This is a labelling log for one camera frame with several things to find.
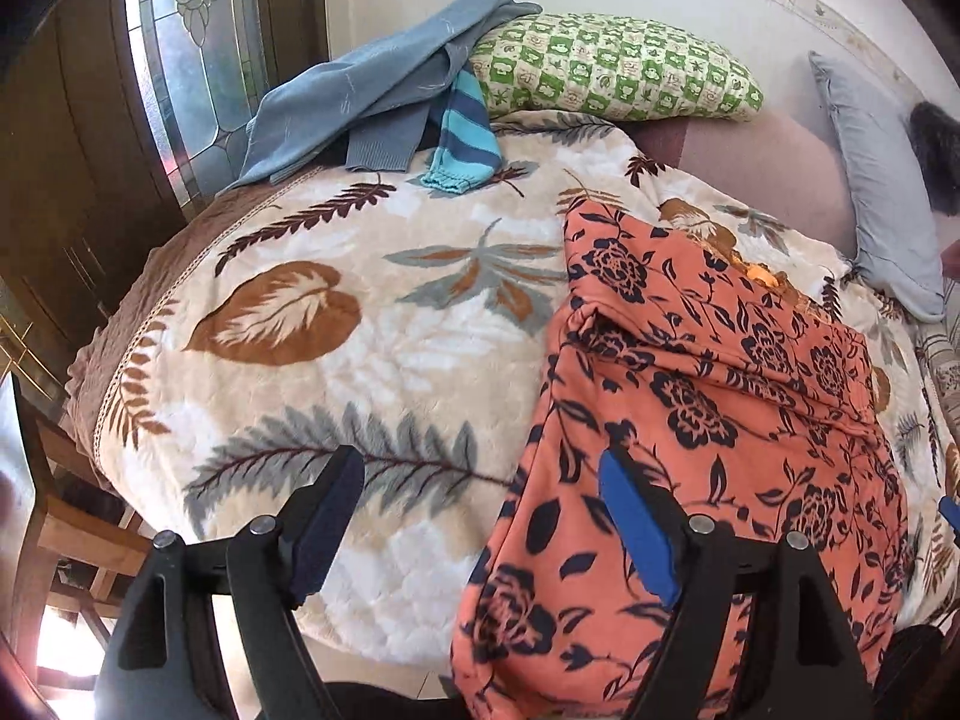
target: black rose print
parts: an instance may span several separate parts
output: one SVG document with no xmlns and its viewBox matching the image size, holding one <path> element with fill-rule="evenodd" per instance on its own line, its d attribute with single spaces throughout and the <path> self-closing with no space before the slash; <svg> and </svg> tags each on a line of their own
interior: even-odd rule
<svg viewBox="0 0 960 720">
<path fill-rule="evenodd" d="M 650 389 L 662 404 L 671 409 L 667 425 L 677 436 L 680 446 L 695 449 L 714 442 L 733 448 L 736 426 L 721 415 L 716 403 L 698 391 L 688 377 L 658 370 Z"/>
<path fill-rule="evenodd" d="M 759 322 L 750 328 L 751 333 L 740 341 L 740 345 L 757 365 L 776 373 L 789 373 L 792 370 L 790 358 L 784 346 L 774 338 L 769 328 Z"/>
<path fill-rule="evenodd" d="M 720 257 L 714 257 L 712 252 L 709 252 L 706 249 L 704 249 L 704 262 L 707 263 L 707 267 L 709 269 L 712 271 L 717 271 L 719 274 L 727 269 L 726 260 Z"/>
<path fill-rule="evenodd" d="M 622 327 L 606 317 L 599 317 L 587 339 L 587 349 L 592 354 L 616 360 L 630 370 L 640 372 L 654 364 L 651 352 L 640 348 L 640 342 Z"/>
<path fill-rule="evenodd" d="M 813 374 L 817 377 L 817 384 L 831 395 L 842 397 L 846 373 L 832 348 L 814 346 L 810 359 L 813 360 Z"/>
<path fill-rule="evenodd" d="M 896 466 L 890 460 L 880 459 L 878 455 L 872 456 L 871 460 L 874 474 L 877 474 L 877 479 L 883 480 L 883 502 L 890 506 L 890 502 L 901 492 Z"/>
<path fill-rule="evenodd" d="M 810 442 L 826 449 L 827 439 L 829 438 L 830 430 L 832 429 L 829 424 L 824 424 L 814 419 L 807 419 L 803 415 L 797 415 L 797 418 L 800 420 L 800 424 L 806 428 L 806 435 L 808 435 Z"/>
<path fill-rule="evenodd" d="M 906 578 L 913 572 L 917 558 L 910 544 L 910 533 L 904 528 L 901 537 L 891 541 L 884 556 L 883 581 L 888 592 L 896 592 L 904 586 Z"/>
<path fill-rule="evenodd" d="M 590 273 L 616 290 L 627 303 L 642 303 L 647 286 L 647 269 L 616 238 L 599 238 L 593 249 L 584 255 Z"/>
<path fill-rule="evenodd" d="M 477 604 L 479 621 L 474 655 L 478 662 L 505 658 L 508 654 L 545 655 L 553 647 L 557 621 L 534 603 L 534 575 L 501 563 L 484 585 Z"/>
<path fill-rule="evenodd" d="M 802 498 L 794 498 L 786 506 L 784 533 L 800 531 L 810 539 L 817 551 L 827 548 L 833 530 L 833 513 L 837 508 L 837 494 L 830 488 L 807 485 Z"/>
<path fill-rule="evenodd" d="M 796 399 L 789 394 L 784 386 L 776 384 L 763 376 L 757 376 L 755 373 L 745 373 L 736 368 L 728 368 L 727 384 L 736 386 L 744 392 L 770 400 L 779 406 L 793 408 L 797 405 Z"/>
</svg>

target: stained glass window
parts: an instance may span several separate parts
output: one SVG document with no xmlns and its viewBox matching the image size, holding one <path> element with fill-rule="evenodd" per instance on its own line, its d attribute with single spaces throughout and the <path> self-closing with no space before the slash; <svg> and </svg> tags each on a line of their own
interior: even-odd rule
<svg viewBox="0 0 960 720">
<path fill-rule="evenodd" d="M 195 212 L 239 175 L 267 91 L 256 0 L 126 4 L 150 129 L 176 198 Z"/>
</svg>

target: orange floral garment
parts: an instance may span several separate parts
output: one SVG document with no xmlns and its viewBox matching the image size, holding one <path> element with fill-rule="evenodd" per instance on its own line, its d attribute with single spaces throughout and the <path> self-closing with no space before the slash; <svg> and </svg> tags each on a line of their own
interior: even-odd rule
<svg viewBox="0 0 960 720">
<path fill-rule="evenodd" d="M 565 250 L 534 426 L 454 632 L 473 715 L 611 715 L 637 691 L 669 613 L 599 498 L 611 442 L 688 514 L 765 541 L 806 533 L 875 678 L 910 557 L 863 336 L 590 200 L 568 211 Z M 734 599 L 706 715 L 726 707 L 749 615 Z"/>
</svg>

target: pink pillow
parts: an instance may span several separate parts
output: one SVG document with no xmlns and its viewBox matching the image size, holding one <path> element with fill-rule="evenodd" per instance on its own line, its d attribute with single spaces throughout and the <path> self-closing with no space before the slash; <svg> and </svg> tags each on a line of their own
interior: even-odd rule
<svg viewBox="0 0 960 720">
<path fill-rule="evenodd" d="M 765 107 L 745 124 L 666 119 L 623 129 L 648 157 L 856 255 L 856 219 L 840 154 L 786 114 Z"/>
<path fill-rule="evenodd" d="M 944 264 L 944 277 L 960 281 L 960 241 L 954 241 L 940 254 Z"/>
</svg>

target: floor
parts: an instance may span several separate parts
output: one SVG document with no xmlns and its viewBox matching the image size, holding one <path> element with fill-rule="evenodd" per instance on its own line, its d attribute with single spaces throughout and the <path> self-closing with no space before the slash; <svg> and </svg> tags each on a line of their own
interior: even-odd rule
<svg viewBox="0 0 960 720">
<path fill-rule="evenodd" d="M 239 720 L 253 720 L 260 711 L 260 704 L 253 690 L 250 671 L 240 632 L 233 617 L 232 603 L 227 597 L 214 598 L 214 614 L 217 631 L 227 669 L 227 680 L 237 706 Z M 443 698 L 440 679 L 434 672 L 409 666 L 375 664 L 373 661 L 338 652 L 312 640 L 305 641 L 317 671 L 325 682 L 358 682 L 379 685 L 402 693 L 410 698 Z"/>
</svg>

